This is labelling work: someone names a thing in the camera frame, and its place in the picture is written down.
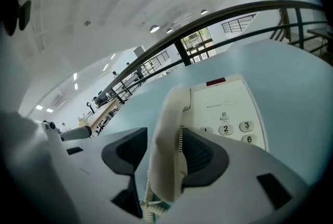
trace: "telephone button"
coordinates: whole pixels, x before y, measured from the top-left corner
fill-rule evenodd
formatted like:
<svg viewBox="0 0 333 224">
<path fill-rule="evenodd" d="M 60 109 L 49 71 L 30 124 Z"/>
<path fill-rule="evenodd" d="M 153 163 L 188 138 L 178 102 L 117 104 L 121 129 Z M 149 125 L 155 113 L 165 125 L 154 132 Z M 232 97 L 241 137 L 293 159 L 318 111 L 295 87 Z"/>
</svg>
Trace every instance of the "telephone button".
<svg viewBox="0 0 333 224">
<path fill-rule="evenodd" d="M 221 135 L 230 135 L 234 132 L 234 127 L 232 125 L 222 125 L 219 127 L 219 133 Z"/>
<path fill-rule="evenodd" d="M 201 127 L 199 130 L 213 133 L 213 129 L 211 127 Z"/>
<path fill-rule="evenodd" d="M 253 130 L 253 122 L 252 121 L 243 121 L 239 124 L 239 129 L 242 132 L 248 132 Z"/>
<path fill-rule="evenodd" d="M 257 136 L 255 136 L 254 134 L 245 135 L 243 136 L 243 138 L 241 138 L 241 141 L 255 145 L 255 143 L 257 142 Z"/>
</svg>

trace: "ceiling light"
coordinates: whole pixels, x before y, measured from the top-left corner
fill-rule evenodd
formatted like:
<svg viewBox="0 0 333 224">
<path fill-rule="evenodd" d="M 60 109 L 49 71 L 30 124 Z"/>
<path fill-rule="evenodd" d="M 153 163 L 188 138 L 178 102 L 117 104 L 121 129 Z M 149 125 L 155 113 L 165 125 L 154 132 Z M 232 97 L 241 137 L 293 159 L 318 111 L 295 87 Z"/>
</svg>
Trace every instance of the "ceiling light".
<svg viewBox="0 0 333 224">
<path fill-rule="evenodd" d="M 108 67 L 108 65 L 109 65 L 109 64 L 106 64 L 106 65 L 105 65 L 105 67 L 104 67 L 103 71 L 104 71 L 104 70 L 106 70 L 106 68 Z"/>
<path fill-rule="evenodd" d="M 157 31 L 157 30 L 159 30 L 159 29 L 160 29 L 159 26 L 157 26 L 157 25 L 152 25 L 151 28 L 150 28 L 150 33 L 153 33 L 153 32 L 155 32 L 155 31 Z"/>
</svg>

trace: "blue table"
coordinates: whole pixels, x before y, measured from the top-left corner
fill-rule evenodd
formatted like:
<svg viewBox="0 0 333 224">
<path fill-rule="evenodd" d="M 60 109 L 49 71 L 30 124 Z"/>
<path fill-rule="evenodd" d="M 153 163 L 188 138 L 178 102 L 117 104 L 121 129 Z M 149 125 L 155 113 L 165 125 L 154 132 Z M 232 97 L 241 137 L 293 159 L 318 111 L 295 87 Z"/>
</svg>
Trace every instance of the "blue table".
<svg viewBox="0 0 333 224">
<path fill-rule="evenodd" d="M 150 141 L 168 91 L 241 74 L 260 109 L 270 153 L 308 184 L 322 175 L 333 145 L 333 68 L 303 50 L 264 40 L 210 57 L 146 83 L 105 127 L 102 135 L 148 128 L 148 149 L 136 171 L 142 198 L 147 180 Z"/>
</svg>

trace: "white ceiling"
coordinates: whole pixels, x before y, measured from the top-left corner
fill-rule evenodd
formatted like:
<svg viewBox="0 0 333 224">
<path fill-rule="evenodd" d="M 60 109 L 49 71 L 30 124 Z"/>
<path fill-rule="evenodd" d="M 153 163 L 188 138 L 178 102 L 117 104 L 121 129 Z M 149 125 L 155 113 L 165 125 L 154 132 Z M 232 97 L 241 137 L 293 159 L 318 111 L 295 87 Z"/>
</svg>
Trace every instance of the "white ceiling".
<svg viewBox="0 0 333 224">
<path fill-rule="evenodd" d="M 31 0 L 31 21 L 16 32 L 12 45 L 34 81 L 21 105 L 27 114 L 37 102 L 73 73 L 103 64 L 115 52 L 143 45 L 150 48 L 174 29 L 216 11 L 225 0 Z M 154 34 L 150 27 L 161 27 Z M 91 74 L 93 80 L 99 74 Z"/>
</svg>

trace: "telephone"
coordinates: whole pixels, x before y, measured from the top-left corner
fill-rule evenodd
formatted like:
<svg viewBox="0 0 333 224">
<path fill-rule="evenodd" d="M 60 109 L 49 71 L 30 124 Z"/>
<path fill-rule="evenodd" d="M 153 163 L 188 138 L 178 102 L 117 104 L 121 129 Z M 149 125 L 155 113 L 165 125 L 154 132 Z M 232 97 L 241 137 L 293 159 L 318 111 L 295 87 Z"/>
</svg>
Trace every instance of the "telephone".
<svg viewBox="0 0 333 224">
<path fill-rule="evenodd" d="M 151 189 L 167 202 L 180 196 L 182 179 L 188 176 L 183 153 L 185 127 L 255 145 L 268 152 L 259 109 L 241 75 L 193 88 L 177 85 L 163 102 L 149 160 Z"/>
</svg>

